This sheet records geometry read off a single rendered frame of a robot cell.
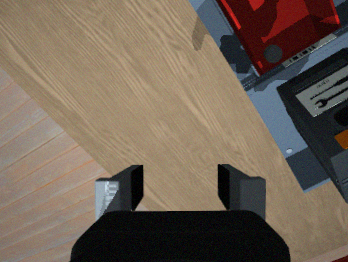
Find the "dark grey case with orange latches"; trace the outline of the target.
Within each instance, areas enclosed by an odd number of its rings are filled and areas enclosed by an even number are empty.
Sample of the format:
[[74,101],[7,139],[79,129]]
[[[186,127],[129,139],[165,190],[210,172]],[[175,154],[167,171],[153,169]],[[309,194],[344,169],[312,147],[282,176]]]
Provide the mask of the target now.
[[348,51],[341,49],[276,90],[296,130],[348,204]]

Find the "dark grey round disc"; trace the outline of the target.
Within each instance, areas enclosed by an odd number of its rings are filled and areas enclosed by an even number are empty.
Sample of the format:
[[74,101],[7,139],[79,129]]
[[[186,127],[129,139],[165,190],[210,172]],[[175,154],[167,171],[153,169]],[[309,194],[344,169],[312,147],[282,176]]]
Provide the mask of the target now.
[[269,63],[276,63],[282,58],[283,52],[277,45],[269,45],[264,50],[264,58]]

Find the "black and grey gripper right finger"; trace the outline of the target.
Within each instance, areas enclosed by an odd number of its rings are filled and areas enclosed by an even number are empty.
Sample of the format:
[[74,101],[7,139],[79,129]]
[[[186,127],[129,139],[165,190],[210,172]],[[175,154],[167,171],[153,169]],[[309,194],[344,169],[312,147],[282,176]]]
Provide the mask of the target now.
[[266,221],[266,180],[218,164],[218,197],[226,210],[253,211]]

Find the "red open bin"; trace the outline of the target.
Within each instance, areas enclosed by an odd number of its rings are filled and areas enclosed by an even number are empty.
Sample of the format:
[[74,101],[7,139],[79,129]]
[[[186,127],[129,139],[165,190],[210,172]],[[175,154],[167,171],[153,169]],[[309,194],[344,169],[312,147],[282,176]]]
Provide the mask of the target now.
[[[341,28],[333,0],[216,1],[259,76]],[[264,50],[273,44],[283,55],[271,64]]]

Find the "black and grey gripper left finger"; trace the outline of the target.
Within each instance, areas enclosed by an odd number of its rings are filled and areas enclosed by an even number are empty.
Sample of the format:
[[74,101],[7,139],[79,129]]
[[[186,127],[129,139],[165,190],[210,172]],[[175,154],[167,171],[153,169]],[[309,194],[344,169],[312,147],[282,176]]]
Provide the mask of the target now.
[[144,197],[143,165],[131,165],[95,186],[95,222],[107,212],[135,211]]

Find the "grey metal shelf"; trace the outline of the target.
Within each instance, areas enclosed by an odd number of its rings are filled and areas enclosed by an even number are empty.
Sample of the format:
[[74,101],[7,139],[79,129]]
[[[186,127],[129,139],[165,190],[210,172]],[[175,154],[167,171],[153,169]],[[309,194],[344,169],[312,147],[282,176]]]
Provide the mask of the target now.
[[261,76],[258,75],[217,1],[188,1],[240,81],[303,192],[307,193],[331,181],[296,130],[276,88],[341,49],[348,50],[348,0],[333,0],[341,28]]

